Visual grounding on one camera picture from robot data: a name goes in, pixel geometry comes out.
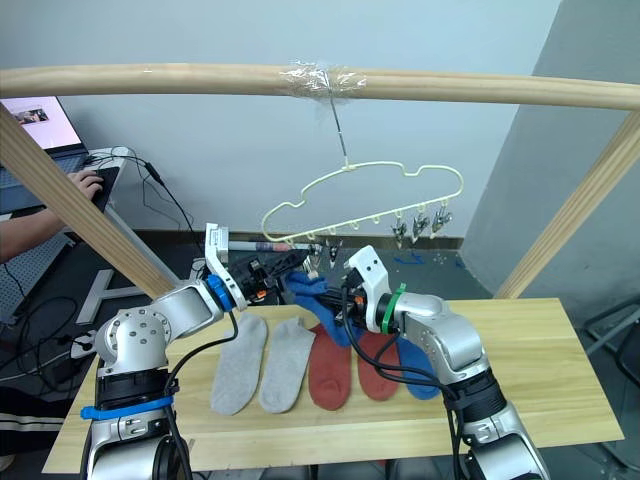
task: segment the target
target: laptop screen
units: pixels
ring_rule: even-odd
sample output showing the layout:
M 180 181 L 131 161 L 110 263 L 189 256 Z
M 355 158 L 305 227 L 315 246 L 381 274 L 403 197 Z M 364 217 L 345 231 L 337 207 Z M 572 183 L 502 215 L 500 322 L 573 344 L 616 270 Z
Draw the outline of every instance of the laptop screen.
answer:
M 6 98 L 0 102 L 48 153 L 82 146 L 56 97 Z

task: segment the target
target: gray sock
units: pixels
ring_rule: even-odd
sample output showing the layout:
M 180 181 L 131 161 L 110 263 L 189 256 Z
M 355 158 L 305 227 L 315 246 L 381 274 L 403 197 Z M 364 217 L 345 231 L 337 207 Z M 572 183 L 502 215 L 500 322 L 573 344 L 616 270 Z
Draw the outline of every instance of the gray sock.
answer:
M 272 334 L 259 397 L 260 405 L 269 413 L 286 412 L 300 393 L 316 336 L 301 323 L 300 318 L 294 317 L 278 324 Z
M 220 348 L 211 391 L 213 410 L 233 415 L 249 403 L 258 386 L 266 338 L 267 325 L 262 317 L 244 313 L 238 320 L 238 337 Z

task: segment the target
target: person's arm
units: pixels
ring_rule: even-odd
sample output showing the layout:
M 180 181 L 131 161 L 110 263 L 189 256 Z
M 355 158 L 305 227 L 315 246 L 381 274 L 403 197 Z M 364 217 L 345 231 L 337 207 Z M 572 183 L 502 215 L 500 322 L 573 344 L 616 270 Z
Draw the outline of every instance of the person's arm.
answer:
M 89 200 L 102 190 L 98 183 L 102 178 L 91 170 L 71 173 L 69 178 Z M 0 222 L 0 263 L 46 242 L 62 227 L 64 223 L 48 208 L 33 215 Z

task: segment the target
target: person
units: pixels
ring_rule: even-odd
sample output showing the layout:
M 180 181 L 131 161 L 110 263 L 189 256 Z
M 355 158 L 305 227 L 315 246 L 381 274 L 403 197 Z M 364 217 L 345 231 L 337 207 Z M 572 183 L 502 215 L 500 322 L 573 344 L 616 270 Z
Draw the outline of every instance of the person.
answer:
M 92 170 L 69 174 L 89 200 L 102 190 L 102 178 Z M 0 222 L 0 263 L 46 242 L 64 227 L 48 208 Z M 15 455 L 53 445 L 71 400 L 46 402 L 13 388 L 0 387 L 0 472 Z
M 89 200 L 102 190 L 102 178 L 93 170 L 69 174 L 69 178 Z M 64 227 L 62 220 L 48 208 L 0 222 L 0 263 L 46 242 Z

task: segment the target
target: green ring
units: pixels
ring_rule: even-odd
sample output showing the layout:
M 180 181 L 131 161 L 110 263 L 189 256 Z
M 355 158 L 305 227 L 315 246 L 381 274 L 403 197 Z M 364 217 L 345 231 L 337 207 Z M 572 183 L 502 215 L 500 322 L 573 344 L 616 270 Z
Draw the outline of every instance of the green ring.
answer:
M 396 308 L 396 303 L 398 303 L 398 298 L 400 298 L 400 295 L 404 293 L 406 288 L 407 288 L 407 285 L 405 283 L 401 283 L 398 289 L 396 290 L 396 293 L 394 293 L 393 296 L 391 297 L 391 301 L 387 305 L 387 309 L 384 312 L 384 317 L 382 318 L 382 325 L 380 326 L 380 330 L 382 331 L 382 333 L 389 334 L 389 320 L 391 320 L 391 315 L 393 314 L 393 311 Z

